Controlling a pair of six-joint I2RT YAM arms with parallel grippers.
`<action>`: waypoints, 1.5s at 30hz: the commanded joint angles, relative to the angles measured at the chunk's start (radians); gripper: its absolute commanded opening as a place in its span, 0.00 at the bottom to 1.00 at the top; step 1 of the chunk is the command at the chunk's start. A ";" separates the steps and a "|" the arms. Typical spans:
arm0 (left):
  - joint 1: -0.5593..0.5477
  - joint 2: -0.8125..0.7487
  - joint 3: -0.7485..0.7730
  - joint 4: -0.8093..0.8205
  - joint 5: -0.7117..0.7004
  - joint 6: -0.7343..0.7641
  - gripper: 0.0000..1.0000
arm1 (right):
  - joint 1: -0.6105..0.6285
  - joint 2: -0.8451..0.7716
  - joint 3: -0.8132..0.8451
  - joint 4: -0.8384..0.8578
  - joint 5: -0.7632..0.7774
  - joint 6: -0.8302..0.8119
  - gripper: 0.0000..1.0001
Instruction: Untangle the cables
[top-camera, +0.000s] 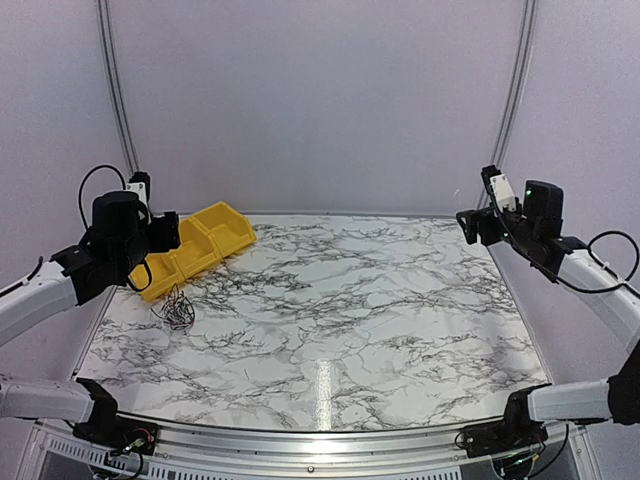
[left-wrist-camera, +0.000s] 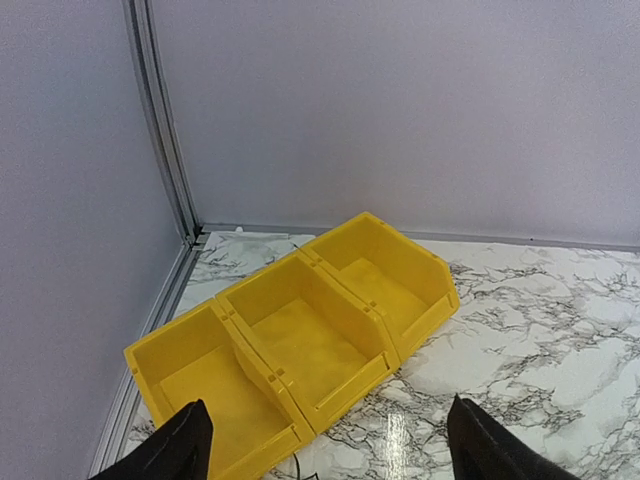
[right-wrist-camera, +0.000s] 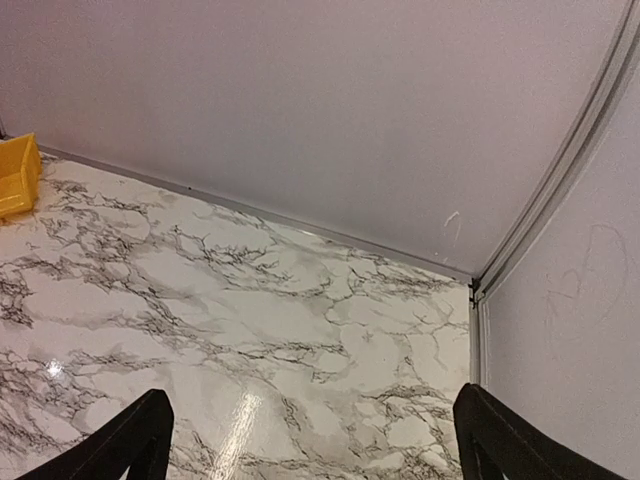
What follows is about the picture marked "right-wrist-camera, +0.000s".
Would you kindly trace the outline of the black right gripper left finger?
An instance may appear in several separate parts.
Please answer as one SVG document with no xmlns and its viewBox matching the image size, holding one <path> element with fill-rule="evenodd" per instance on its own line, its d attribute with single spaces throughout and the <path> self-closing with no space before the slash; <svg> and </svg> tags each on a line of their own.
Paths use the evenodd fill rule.
<svg viewBox="0 0 640 480">
<path fill-rule="evenodd" d="M 173 426 L 166 392 L 150 389 L 85 440 L 21 477 L 164 479 Z"/>
</svg>

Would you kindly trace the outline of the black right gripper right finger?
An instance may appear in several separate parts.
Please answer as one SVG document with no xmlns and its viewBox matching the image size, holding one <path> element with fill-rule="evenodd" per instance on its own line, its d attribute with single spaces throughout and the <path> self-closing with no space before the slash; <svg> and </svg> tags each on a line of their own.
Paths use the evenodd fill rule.
<svg viewBox="0 0 640 480">
<path fill-rule="evenodd" d="M 618 479 L 620 476 L 546 436 L 478 384 L 453 405 L 465 479 Z"/>
</svg>

